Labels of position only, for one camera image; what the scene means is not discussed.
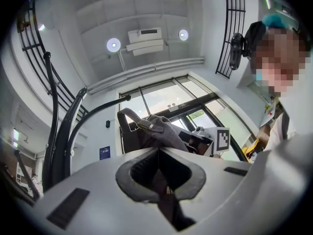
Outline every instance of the sleeve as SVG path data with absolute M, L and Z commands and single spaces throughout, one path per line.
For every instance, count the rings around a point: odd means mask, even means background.
M 283 141 L 282 123 L 283 123 L 283 114 L 281 114 L 274 123 L 274 126 L 269 133 L 268 144 L 265 147 L 264 151 L 274 149 L 277 145 L 279 145 Z

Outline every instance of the round ceiling light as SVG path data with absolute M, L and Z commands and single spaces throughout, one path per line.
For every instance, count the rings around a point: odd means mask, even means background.
M 117 52 L 121 48 L 121 42 L 117 38 L 111 38 L 107 42 L 107 48 L 111 52 Z
M 185 29 L 182 29 L 180 32 L 179 32 L 179 38 L 183 41 L 187 40 L 188 39 L 188 31 L 185 30 Z

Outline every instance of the fluorescent light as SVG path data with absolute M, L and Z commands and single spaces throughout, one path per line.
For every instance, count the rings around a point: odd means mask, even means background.
M 179 38 L 183 41 L 187 40 L 188 39 L 188 31 L 185 30 L 185 29 L 182 29 L 180 32 L 179 32 Z
M 20 133 L 16 129 L 13 129 L 13 138 L 16 141 L 18 141 L 19 140 L 19 136 L 20 136 Z
M 44 29 L 45 29 L 45 25 L 44 24 L 39 27 L 40 31 L 43 31 Z
M 270 0 L 265 0 L 265 1 L 266 1 L 267 6 L 268 6 L 268 9 L 271 9 Z
M 111 38 L 107 42 L 107 48 L 110 52 L 117 52 L 121 48 L 121 42 L 117 38 Z

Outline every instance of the black strap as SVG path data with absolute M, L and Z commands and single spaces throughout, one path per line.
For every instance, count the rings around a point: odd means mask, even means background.
M 282 119 L 282 133 L 283 133 L 283 140 L 287 140 L 288 135 L 288 127 L 289 127 L 289 116 L 286 112 L 283 113 Z

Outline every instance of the ceiling-mounted white unit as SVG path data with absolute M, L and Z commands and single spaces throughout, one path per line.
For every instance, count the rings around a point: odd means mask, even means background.
M 164 41 L 161 28 L 133 30 L 128 32 L 130 45 L 127 51 L 132 51 L 134 56 L 162 51 Z

